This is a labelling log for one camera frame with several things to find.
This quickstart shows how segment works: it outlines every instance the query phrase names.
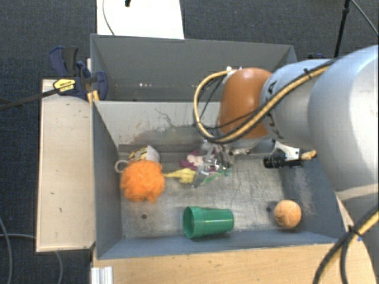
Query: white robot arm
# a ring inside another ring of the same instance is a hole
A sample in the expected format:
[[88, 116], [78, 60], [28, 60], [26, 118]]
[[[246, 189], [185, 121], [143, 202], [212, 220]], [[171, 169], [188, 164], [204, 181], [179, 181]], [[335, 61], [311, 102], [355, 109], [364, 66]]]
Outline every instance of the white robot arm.
[[[354, 221], [378, 204], [378, 46], [336, 60], [289, 64], [271, 76], [261, 70], [240, 71], [222, 73], [226, 81], [218, 133], [206, 129], [197, 112], [198, 97], [214, 77], [197, 89], [195, 125], [206, 139], [233, 145], [243, 138], [252, 144], [273, 138], [283, 146], [316, 150]], [[255, 87], [250, 91], [249, 85]], [[236, 93], [248, 94], [241, 99]], [[232, 109], [245, 111], [228, 115]], [[378, 224], [364, 235], [364, 242], [379, 277]]]

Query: metal bracket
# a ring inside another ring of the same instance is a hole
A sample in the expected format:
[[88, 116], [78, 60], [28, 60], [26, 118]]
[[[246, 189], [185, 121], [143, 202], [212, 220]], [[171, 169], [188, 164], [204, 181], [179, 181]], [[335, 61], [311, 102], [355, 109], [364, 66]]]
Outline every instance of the metal bracket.
[[285, 161], [298, 160], [300, 158], [300, 149], [298, 147], [290, 147], [276, 141], [274, 149], [280, 149], [285, 153]]
[[113, 284], [113, 267], [92, 267], [91, 284]]

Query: white paper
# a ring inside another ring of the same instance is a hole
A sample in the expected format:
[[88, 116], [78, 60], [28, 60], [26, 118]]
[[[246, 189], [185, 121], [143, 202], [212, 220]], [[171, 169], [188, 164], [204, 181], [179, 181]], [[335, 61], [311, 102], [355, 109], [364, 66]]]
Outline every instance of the white paper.
[[[97, 0], [97, 33], [111, 35]], [[184, 39], [179, 0], [105, 0], [107, 21], [117, 36]]]

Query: gray carpet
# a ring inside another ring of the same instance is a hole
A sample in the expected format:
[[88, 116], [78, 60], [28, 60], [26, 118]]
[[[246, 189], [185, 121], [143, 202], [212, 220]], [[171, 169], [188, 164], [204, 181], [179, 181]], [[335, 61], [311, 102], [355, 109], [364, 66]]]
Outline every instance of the gray carpet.
[[[356, 0], [378, 28], [379, 0]], [[292, 44], [298, 59], [332, 57], [344, 0], [181, 0], [186, 38]], [[95, 0], [0, 0], [0, 97], [16, 100], [40, 90], [54, 75], [47, 54], [78, 46], [89, 56], [95, 32]], [[378, 43], [351, 5], [341, 54]], [[39, 103], [0, 112], [0, 217], [9, 233], [35, 234]], [[36, 255], [29, 241], [13, 240], [13, 283], [54, 283], [54, 255]], [[62, 253], [63, 283], [87, 283], [88, 251]], [[0, 240], [0, 283], [8, 276], [7, 248]]]

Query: gray bin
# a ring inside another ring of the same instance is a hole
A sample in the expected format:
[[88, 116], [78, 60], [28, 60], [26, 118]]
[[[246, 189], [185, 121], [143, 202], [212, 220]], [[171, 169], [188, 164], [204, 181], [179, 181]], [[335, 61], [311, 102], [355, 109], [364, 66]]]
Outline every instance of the gray bin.
[[[335, 194], [317, 159], [300, 168], [270, 170], [261, 159], [240, 157], [228, 177], [198, 189], [166, 179], [155, 204], [124, 199], [114, 170], [118, 159], [147, 144], [160, 153], [163, 173], [179, 169], [179, 159], [203, 143], [192, 125], [190, 101], [196, 84], [226, 66], [273, 71], [296, 60], [291, 46], [99, 35], [91, 39], [92, 70], [105, 70], [110, 84], [107, 101], [95, 102], [92, 110], [99, 259], [332, 243], [344, 232]], [[164, 53], [157, 58], [160, 51]], [[217, 111], [215, 100], [204, 121], [213, 125]], [[273, 219], [275, 203], [284, 198], [303, 209], [295, 230], [283, 230]], [[182, 213], [188, 205], [231, 209], [234, 230], [187, 239]]]

